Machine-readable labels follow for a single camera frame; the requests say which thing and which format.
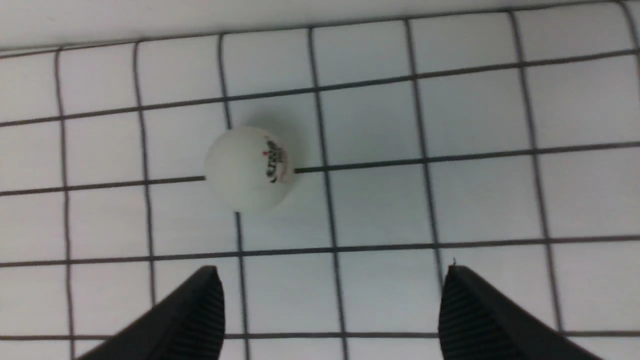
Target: white surface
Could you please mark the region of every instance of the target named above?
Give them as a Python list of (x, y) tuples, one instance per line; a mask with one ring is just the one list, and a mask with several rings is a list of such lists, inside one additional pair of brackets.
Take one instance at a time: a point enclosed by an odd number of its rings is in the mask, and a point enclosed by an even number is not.
[(114, 40), (558, 2), (563, 0), (7, 0), (0, 7), (0, 44)]

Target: white ball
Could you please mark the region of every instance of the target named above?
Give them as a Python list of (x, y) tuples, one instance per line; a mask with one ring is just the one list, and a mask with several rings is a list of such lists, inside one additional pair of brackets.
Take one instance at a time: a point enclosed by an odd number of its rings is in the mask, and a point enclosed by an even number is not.
[(234, 211), (258, 212), (279, 204), (293, 182), (291, 159), (270, 132), (238, 127), (219, 137), (205, 162), (207, 182)]

